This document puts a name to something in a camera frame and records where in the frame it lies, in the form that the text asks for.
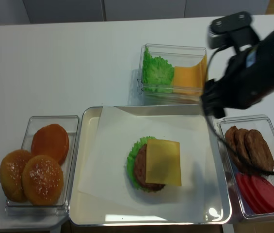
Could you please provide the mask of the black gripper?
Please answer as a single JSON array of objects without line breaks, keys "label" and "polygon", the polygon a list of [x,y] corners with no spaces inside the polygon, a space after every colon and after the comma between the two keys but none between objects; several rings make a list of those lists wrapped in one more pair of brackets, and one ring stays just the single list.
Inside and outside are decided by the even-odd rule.
[{"label": "black gripper", "polygon": [[224,76],[206,82],[201,96],[207,116],[225,117],[225,109],[248,109],[274,92],[274,45],[258,45],[230,58]]}]

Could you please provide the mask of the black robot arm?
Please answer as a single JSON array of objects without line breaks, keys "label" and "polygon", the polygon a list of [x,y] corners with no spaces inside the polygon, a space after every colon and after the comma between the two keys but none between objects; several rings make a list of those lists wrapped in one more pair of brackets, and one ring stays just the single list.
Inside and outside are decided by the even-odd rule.
[{"label": "black robot arm", "polygon": [[232,47],[224,75],[205,83],[201,95],[207,116],[225,117],[225,108],[247,109],[274,92],[274,31],[261,40],[246,12],[215,19],[209,26],[208,43],[217,52]]}]

